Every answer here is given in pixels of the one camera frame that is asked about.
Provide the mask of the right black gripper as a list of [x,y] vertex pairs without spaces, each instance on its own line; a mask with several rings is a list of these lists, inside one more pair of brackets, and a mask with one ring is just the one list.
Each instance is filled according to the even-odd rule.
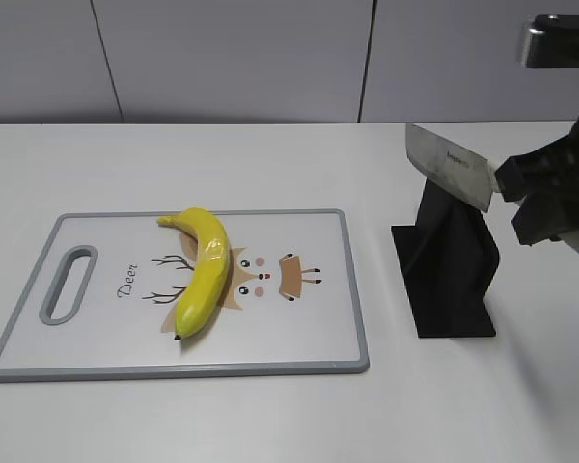
[[[569,203],[557,196],[529,193],[537,185],[549,184],[564,171],[565,185],[570,189]],[[505,202],[516,202],[519,208],[512,226],[521,245],[532,246],[543,240],[562,240],[579,254],[579,117],[567,136],[526,154],[510,156],[495,170],[495,179]]]

